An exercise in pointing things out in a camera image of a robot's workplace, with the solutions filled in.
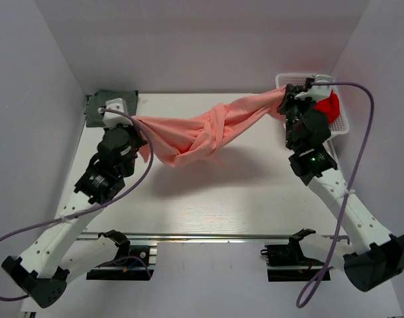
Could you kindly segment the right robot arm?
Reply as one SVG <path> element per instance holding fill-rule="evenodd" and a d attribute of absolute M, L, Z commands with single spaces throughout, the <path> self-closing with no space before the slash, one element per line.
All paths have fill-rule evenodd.
<path fill-rule="evenodd" d="M 309 259 L 343 271 L 360 291 L 392 279 L 404 269 L 404 235 L 395 236 L 383 226 L 345 181 L 338 164 L 323 146 L 330 138 L 327 116 L 315 104 L 330 96 L 332 83 L 309 78 L 304 86 L 288 84 L 278 106 L 285 115 L 285 145 L 294 174 L 315 193 L 336 217 L 338 230 L 344 229 L 351 245 L 325 238 L 303 229 L 289 238 L 290 259 L 304 264 Z"/>

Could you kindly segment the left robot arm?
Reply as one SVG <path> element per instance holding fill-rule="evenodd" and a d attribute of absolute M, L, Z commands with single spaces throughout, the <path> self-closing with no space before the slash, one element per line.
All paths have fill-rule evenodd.
<path fill-rule="evenodd" d="M 107 262 L 124 264 L 129 259 L 130 242 L 116 230 L 100 233 L 81 252 L 70 248 L 125 187 L 125 178 L 134 174 L 137 152 L 145 144 L 132 125 L 106 128 L 97 152 L 59 213 L 60 222 L 46 229 L 19 256 L 3 261 L 2 269 L 39 307 L 58 301 L 70 282 L 94 267 Z"/>

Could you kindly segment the pink t shirt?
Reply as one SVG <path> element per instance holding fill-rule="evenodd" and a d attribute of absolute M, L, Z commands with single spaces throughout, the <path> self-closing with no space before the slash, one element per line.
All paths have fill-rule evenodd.
<path fill-rule="evenodd" d="M 231 103 L 219 103 L 206 113 L 190 118 L 134 116 L 150 138 L 154 154 L 165 165 L 177 168 L 201 160 L 212 160 L 226 146 L 263 116 L 284 122 L 277 112 L 285 87 L 250 95 Z"/>

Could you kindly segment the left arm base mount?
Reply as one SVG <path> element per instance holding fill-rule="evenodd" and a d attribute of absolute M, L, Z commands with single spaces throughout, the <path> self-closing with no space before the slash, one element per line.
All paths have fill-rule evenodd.
<path fill-rule="evenodd" d="M 150 281 L 154 270 L 150 268 L 150 246 L 131 245 L 123 233 L 111 230 L 98 237 L 111 239 L 117 253 L 110 262 L 103 263 L 86 274 L 90 281 Z"/>

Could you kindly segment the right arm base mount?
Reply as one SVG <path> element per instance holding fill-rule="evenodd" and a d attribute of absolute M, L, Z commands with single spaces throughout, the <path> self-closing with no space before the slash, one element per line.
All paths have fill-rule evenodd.
<path fill-rule="evenodd" d="M 301 229 L 285 244 L 267 244 L 260 251 L 266 260 L 269 282 L 308 282 L 324 265 L 332 236 Z"/>

